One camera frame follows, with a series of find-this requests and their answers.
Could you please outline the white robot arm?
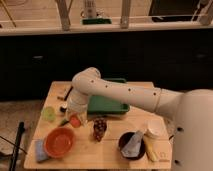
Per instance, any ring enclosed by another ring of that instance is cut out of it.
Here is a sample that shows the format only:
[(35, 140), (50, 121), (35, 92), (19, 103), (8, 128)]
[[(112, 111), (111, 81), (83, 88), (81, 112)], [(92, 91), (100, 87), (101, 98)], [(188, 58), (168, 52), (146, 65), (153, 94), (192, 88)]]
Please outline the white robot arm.
[(99, 95), (126, 103), (175, 122), (172, 171), (213, 171), (213, 90), (178, 92), (106, 81), (89, 67), (75, 74), (67, 115), (78, 116), (90, 97)]

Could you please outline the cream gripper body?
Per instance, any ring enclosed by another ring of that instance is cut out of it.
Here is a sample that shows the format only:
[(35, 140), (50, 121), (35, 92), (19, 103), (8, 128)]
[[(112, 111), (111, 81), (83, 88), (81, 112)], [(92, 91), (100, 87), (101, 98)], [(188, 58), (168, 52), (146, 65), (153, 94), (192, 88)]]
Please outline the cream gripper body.
[(70, 94), (67, 99), (66, 119), (76, 116), (81, 124), (87, 123), (88, 99)]

